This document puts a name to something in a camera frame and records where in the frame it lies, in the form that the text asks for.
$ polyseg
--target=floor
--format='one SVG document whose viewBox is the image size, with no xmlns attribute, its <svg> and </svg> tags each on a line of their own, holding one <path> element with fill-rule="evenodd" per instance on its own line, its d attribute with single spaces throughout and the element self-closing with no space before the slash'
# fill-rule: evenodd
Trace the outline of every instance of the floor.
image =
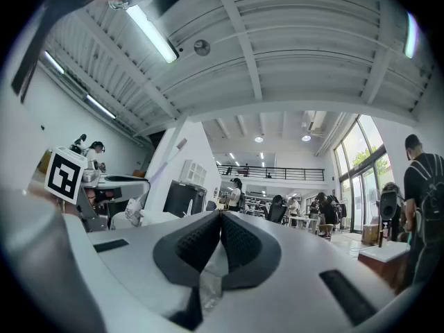
<svg viewBox="0 0 444 333">
<path fill-rule="evenodd" d="M 333 232 L 332 244 L 354 259 L 358 258 L 359 249 L 369 247 L 361 242 L 361 235 L 349 232 Z"/>
</svg>

